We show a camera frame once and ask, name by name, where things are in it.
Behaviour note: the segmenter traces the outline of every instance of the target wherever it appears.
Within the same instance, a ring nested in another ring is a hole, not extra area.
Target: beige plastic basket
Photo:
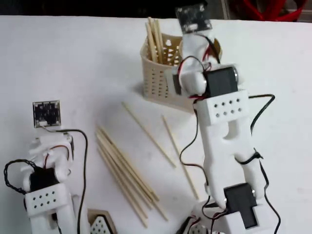
[[[162,34],[162,39],[164,43],[163,60],[165,64],[152,61],[147,40],[145,40],[140,52],[143,66],[144,97],[149,101],[192,113],[192,100],[187,97],[171,95],[168,92],[167,81],[164,76],[165,70],[171,69],[172,66],[178,66],[181,62],[179,45],[182,37]]]

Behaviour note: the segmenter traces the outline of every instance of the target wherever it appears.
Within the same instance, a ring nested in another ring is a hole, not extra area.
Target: bamboo skewer
[[[145,23],[145,26],[146,26],[146,31],[147,31],[147,39],[150,45],[150,52],[151,52],[152,60],[153,62],[157,62],[157,55],[156,55],[156,50],[155,50],[152,29],[148,23]]]
[[[110,155],[115,154],[114,151],[113,151],[113,149],[109,147],[109,145],[107,144],[107,142],[105,142],[105,138],[104,138],[104,137],[99,136],[99,134],[97,135],[97,137],[98,137],[98,139],[100,140],[100,142],[101,142],[101,144],[103,145],[103,147],[105,147],[105,148],[107,149],[107,151],[108,151],[108,153],[109,153]],[[122,165],[121,165],[122,162],[120,163],[120,162],[117,161],[116,159],[115,159],[115,162],[116,162],[116,164],[118,164],[119,167],[122,167]],[[130,174],[134,179],[136,178],[135,175],[131,172],[131,170],[130,170],[125,164],[123,164],[123,168],[124,168],[125,170],[127,170],[127,171],[129,172],[129,174]],[[140,183],[140,181],[138,181],[138,180],[136,180],[136,181],[137,181],[138,185],[140,186],[140,189],[144,192],[144,194],[146,194],[146,197],[147,197],[147,199],[149,200],[149,202],[152,202],[152,200],[153,200],[152,194],[151,194],[147,189],[145,189],[144,185],[143,185],[142,183]]]
[[[160,24],[159,24],[159,20],[155,20],[155,28],[156,28],[156,31],[158,32],[158,36],[159,36],[159,44],[160,44],[160,51],[158,51],[158,56],[160,55],[161,56],[161,59],[163,61],[163,64],[165,63],[164,61],[164,43],[163,43],[163,40],[162,40],[162,33],[161,33],[161,30],[160,30]]]
[[[169,221],[169,219],[167,218],[166,214],[164,213],[164,210],[160,207],[159,204],[157,204],[156,202],[153,201],[154,206],[156,207],[156,209],[159,211],[159,213],[161,214],[161,216],[166,220]]]
[[[141,211],[141,213],[143,214],[143,216],[145,218],[148,218],[147,214],[145,213],[145,211],[142,209],[142,207],[140,206],[140,203],[138,202],[138,200],[136,199],[135,194],[133,193],[131,187],[127,184],[127,182],[125,181],[125,178],[121,175],[121,171],[118,169],[116,162],[114,161],[112,155],[110,155],[105,148],[102,147],[103,152],[107,155],[108,160],[110,161],[114,171],[116,172],[117,176],[120,178],[122,184],[124,185],[125,189],[128,191],[130,197],[133,199],[134,203],[137,205],[138,209]]]
[[[157,25],[155,23],[155,20],[152,21],[152,24],[153,24],[152,33],[154,34],[156,47],[157,47],[157,52],[158,52],[158,62],[163,64],[163,61],[162,61],[162,51],[161,51],[160,40],[159,40],[160,36],[159,36],[158,27],[157,27]]]
[[[131,170],[136,176],[136,178],[142,182],[142,184],[144,185],[144,187],[150,192],[150,193],[154,193],[153,189],[142,179],[142,176],[139,174],[139,172],[136,170],[136,168],[132,165],[132,163],[130,162],[129,158],[123,153],[121,152],[121,150],[116,146],[115,142],[108,136],[108,134],[106,133],[106,131],[104,130],[103,127],[99,127],[100,132],[106,137],[106,139],[110,142],[110,144],[112,145],[112,147],[118,152],[118,155],[121,158],[121,161],[125,162],[127,165],[127,169]]]
[[[153,20],[151,17],[148,17],[147,19],[148,19],[148,24],[149,24],[150,27],[151,27],[152,34],[155,35],[154,20]]]
[[[179,150],[179,148],[178,148],[178,146],[177,146],[177,144],[176,144],[176,141],[175,141],[174,136],[173,136],[173,134],[172,134],[172,132],[171,132],[171,130],[170,130],[170,127],[169,127],[169,125],[168,125],[168,123],[167,123],[167,120],[166,120],[165,116],[162,116],[162,120],[164,121],[165,127],[166,127],[166,129],[167,129],[167,131],[168,131],[168,134],[169,134],[169,136],[170,136],[171,142],[172,142],[172,144],[174,145],[176,154],[178,155],[178,157],[180,157],[180,150]],[[188,180],[188,182],[189,182],[189,184],[190,184],[190,186],[191,186],[191,189],[192,189],[192,192],[193,192],[195,198],[196,198],[197,200],[199,200],[198,193],[197,193],[197,191],[196,191],[196,189],[195,189],[195,186],[194,186],[194,184],[193,184],[193,182],[192,182],[192,179],[191,179],[191,177],[190,177],[189,172],[187,171],[185,165],[183,165],[183,164],[182,164],[182,168],[183,168],[184,174],[185,174],[185,176],[186,176],[186,178],[187,178],[187,180]]]
[[[128,113],[132,116],[132,118],[137,122],[137,124],[141,127],[141,129],[146,133],[146,135],[152,140],[155,146],[161,151],[161,153],[167,158],[167,160],[171,163],[173,167],[176,167],[175,163],[172,159],[166,154],[166,152],[162,149],[162,147],[157,143],[157,141],[152,137],[152,135],[147,131],[144,125],[138,120],[135,114],[130,110],[129,106],[122,102],[123,107],[128,111]]]
[[[133,198],[130,196],[129,191],[127,191],[124,187],[123,182],[121,181],[120,177],[117,175],[116,171],[113,169],[109,159],[108,159],[108,155],[106,155],[103,150],[101,148],[99,148],[100,154],[102,156],[102,158],[104,159],[107,167],[109,168],[109,170],[111,171],[111,173],[113,174],[115,180],[117,181],[117,183],[119,184],[122,192],[125,194],[126,198],[128,199],[129,203],[131,204],[131,206],[133,207],[133,209],[135,210],[136,214],[138,215],[138,217],[140,218],[141,222],[143,223],[143,225],[147,228],[148,224],[146,222],[146,219],[144,218],[142,212],[140,211],[140,209],[138,208],[138,206],[135,204],[135,202],[133,201]]]
[[[155,207],[161,216],[166,221],[168,221],[168,218],[163,209],[156,202],[159,201],[159,197],[155,194],[154,190],[142,179],[142,176],[139,175],[138,171],[135,169],[135,167],[133,167],[130,160],[116,146],[113,140],[105,132],[103,127],[97,128],[97,139],[102,157],[106,157],[104,160],[106,159],[108,163],[110,163],[108,166],[111,166],[115,174],[117,174],[118,179],[121,181],[121,185],[123,185],[123,192],[127,193],[127,199],[130,203],[132,201],[131,205],[140,219],[142,217],[147,217],[147,215],[136,200],[136,195],[141,197],[149,208],[152,206]]]

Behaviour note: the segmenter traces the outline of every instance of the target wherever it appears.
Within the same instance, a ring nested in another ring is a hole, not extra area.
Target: white tabletop
[[[0,17],[0,167],[27,157],[35,135],[32,102],[61,101],[64,127],[80,128],[90,140],[86,204],[108,210],[120,234],[172,234],[196,203],[182,168],[168,161],[125,112],[127,101],[178,163],[160,115],[179,145],[195,133],[195,117],[147,102],[141,95],[139,50],[146,19],[90,17]],[[282,217],[281,234],[309,233],[312,209],[312,24],[213,20],[223,63],[238,63],[250,94],[273,93],[276,101],[259,119],[253,139],[270,178],[268,196]],[[161,20],[162,31],[180,35],[177,20]],[[266,100],[251,100],[253,117]],[[95,124],[103,124],[160,196],[170,221],[148,212],[145,229],[97,153]],[[82,189],[83,140],[74,135],[73,187]],[[201,138],[186,153],[202,162]],[[190,168],[206,199],[201,171]],[[21,186],[19,166],[10,181]],[[0,232],[30,234],[22,195],[0,183]]]

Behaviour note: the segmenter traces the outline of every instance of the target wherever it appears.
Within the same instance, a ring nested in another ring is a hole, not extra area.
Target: black wire
[[[189,147],[195,142],[195,140],[196,140],[196,138],[197,138],[197,135],[198,135],[198,115],[197,115],[197,110],[194,109],[194,112],[195,112],[195,116],[196,116],[196,133],[195,133],[195,137],[194,137],[194,139],[193,139],[187,146],[185,146],[184,149],[181,151],[180,156],[179,156],[179,159],[180,159],[180,162],[181,162],[184,166],[193,166],[193,167],[198,167],[198,168],[200,168],[200,169],[203,171],[204,175],[205,175],[206,184],[207,184],[207,186],[208,186],[208,185],[209,185],[208,178],[207,178],[206,172],[205,172],[205,170],[204,170],[204,168],[203,168],[202,166],[200,166],[200,165],[198,165],[198,164],[193,164],[193,163],[184,163],[184,162],[182,161],[182,154],[183,154],[183,152],[184,152],[187,148],[189,148]]]
[[[273,94],[262,94],[262,95],[255,95],[255,96],[249,96],[249,99],[252,98],[266,98],[270,97],[271,99],[261,108],[261,110],[258,112],[258,114],[253,118],[253,121],[250,125],[250,131],[253,133],[254,125],[259,119],[259,117],[262,115],[262,113],[268,108],[268,106],[275,100],[275,95]]]
[[[78,219],[77,219],[77,234],[80,234],[80,219],[81,219],[81,211],[82,211],[82,205],[83,205],[83,200],[84,196],[86,193],[86,186],[87,186],[87,179],[86,179],[86,166],[87,166],[87,153],[88,153],[88,137],[87,135],[80,129],[62,129],[62,130],[56,130],[56,131],[51,131],[46,128],[44,128],[48,132],[51,133],[67,133],[67,132],[79,132],[83,135],[86,146],[84,150],[84,162],[83,162],[83,191],[82,191],[82,196],[81,196],[81,202],[79,206],[79,211],[78,211]]]
[[[58,225],[58,232],[59,234],[62,234],[62,229],[59,227],[59,223],[57,222],[57,225]]]
[[[248,160],[246,160],[246,161],[243,161],[243,162],[240,162],[240,161],[238,161],[236,158],[235,158],[235,160],[236,160],[236,162],[238,162],[240,165],[247,165],[248,163],[250,163],[251,161],[253,161],[254,159],[259,159],[259,158],[261,158],[261,159],[263,159],[263,156],[261,156],[261,154],[256,150],[256,152],[253,154],[253,156],[251,156]]]
[[[201,220],[201,218],[199,217],[196,221],[194,221],[194,222],[190,225],[189,230],[187,231],[187,234],[190,234],[190,230],[191,230],[192,226],[194,226],[195,224],[199,223],[200,220]]]
[[[25,195],[27,192],[24,189],[17,188],[15,186],[13,186],[12,184],[10,184],[10,182],[8,180],[8,168],[9,168],[9,166],[11,164],[19,163],[19,162],[24,162],[24,163],[30,165],[32,168],[34,168],[34,170],[39,168],[39,167],[33,161],[29,161],[29,160],[26,160],[26,159],[16,159],[16,160],[8,162],[5,165],[4,170],[3,170],[5,185],[8,186],[9,188],[15,190],[16,192]]]
[[[181,63],[180,63],[180,65],[179,65],[178,69],[181,69],[181,66],[183,65],[183,63],[184,63],[186,60],[190,59],[190,58],[193,58],[193,59],[197,60],[197,61],[199,62],[199,64],[201,65],[201,67],[203,68],[203,72],[205,71],[205,67],[204,67],[202,61],[200,61],[198,58],[196,58],[196,57],[193,56],[193,55],[189,55],[189,56],[185,57],[185,58],[181,61]]]
[[[194,35],[203,37],[207,40],[207,42],[209,43],[209,46],[211,47],[211,49],[213,50],[213,53],[215,54],[216,61],[220,64],[221,62],[220,62],[219,54],[216,50],[215,44],[205,35],[202,35],[202,34],[194,34]]]
[[[207,219],[213,219],[212,217],[209,217],[205,214],[204,212],[204,208],[208,205],[209,201],[210,201],[211,196],[208,196],[208,199],[206,201],[206,203],[201,207],[201,212],[203,213],[203,215],[207,218]]]
[[[275,231],[274,231],[274,234],[277,234],[277,231],[279,229],[279,226],[281,225],[282,219],[281,219],[281,216],[279,215],[279,213],[277,212],[277,210],[270,203],[270,201],[269,201],[269,199],[267,197],[267,188],[269,187],[270,182],[269,182],[269,178],[268,178],[268,176],[267,176],[267,174],[266,174],[266,172],[265,172],[265,170],[264,170],[264,168],[262,166],[261,161],[259,161],[259,163],[260,163],[261,172],[262,172],[262,174],[264,176],[264,179],[265,179],[265,182],[266,182],[266,185],[264,186],[264,198],[265,198],[267,204],[271,207],[271,209],[273,210],[273,212],[276,214],[276,216],[278,218],[278,223],[277,223],[277,226],[276,226]]]
[[[273,95],[273,94],[263,94],[263,95],[249,96],[250,99],[252,99],[252,98],[265,98],[265,97],[270,97],[270,100],[262,107],[262,109],[258,112],[258,114],[253,118],[253,121],[252,121],[252,123],[250,125],[251,133],[253,133],[254,126],[255,126],[257,120],[259,119],[259,117],[261,116],[261,114],[275,100],[275,95]],[[276,214],[276,216],[278,218],[278,223],[277,223],[277,226],[276,226],[275,231],[274,231],[274,234],[277,234],[277,231],[278,231],[278,229],[279,229],[279,227],[281,225],[282,220],[281,220],[281,217],[280,217],[279,213],[277,212],[277,210],[274,208],[274,206],[270,203],[270,201],[268,199],[267,188],[269,187],[270,182],[269,182],[269,178],[268,178],[268,176],[267,176],[267,174],[266,174],[266,172],[265,172],[265,170],[264,170],[260,160],[259,160],[259,163],[260,163],[261,172],[262,172],[262,174],[264,176],[264,179],[266,181],[266,185],[264,186],[264,198],[265,198],[267,204],[270,206],[270,208],[273,210],[273,212]]]
[[[211,204],[207,204],[205,206],[205,208],[217,208],[217,207],[219,207],[219,206],[218,206],[218,204],[216,202],[211,203]]]
[[[210,234],[213,233],[215,221],[220,219],[221,217],[225,216],[226,214],[227,214],[227,212],[223,211],[221,214],[219,214],[219,216],[213,218],[213,220],[211,221]]]
[[[184,234],[187,225],[189,225],[189,222],[191,220],[192,217],[187,217],[186,220],[182,223],[181,227],[177,230],[177,232],[175,234]]]

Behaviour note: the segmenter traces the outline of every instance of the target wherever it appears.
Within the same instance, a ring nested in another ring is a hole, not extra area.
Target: white plastic bracket
[[[112,234],[108,225],[102,216],[98,216],[91,226],[91,234]]]
[[[246,90],[211,97],[205,100],[205,124],[215,125],[245,117],[249,113]]]
[[[75,233],[77,229],[71,195],[65,184],[56,184],[25,195],[33,234]],[[51,215],[56,213],[57,223]]]

